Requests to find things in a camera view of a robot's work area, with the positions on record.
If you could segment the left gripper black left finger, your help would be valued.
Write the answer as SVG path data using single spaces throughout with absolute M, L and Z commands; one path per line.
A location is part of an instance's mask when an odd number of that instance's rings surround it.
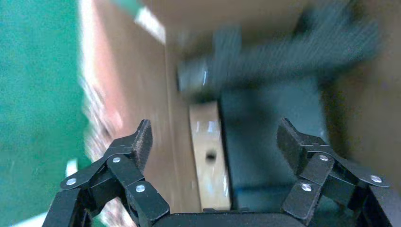
M 115 198 L 139 227 L 169 215 L 169 205 L 143 175 L 152 143 L 150 120 L 142 120 L 134 134 L 115 139 L 99 160 L 61 182 L 43 226 L 89 227 Z

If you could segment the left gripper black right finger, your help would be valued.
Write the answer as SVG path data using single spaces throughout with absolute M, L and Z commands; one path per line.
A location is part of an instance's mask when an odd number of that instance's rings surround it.
M 358 227 L 398 227 L 401 198 L 384 177 L 339 156 L 322 138 L 299 132 L 282 118 L 277 146 L 297 181 L 282 204 L 287 215 L 310 225 L 322 196 L 354 211 Z

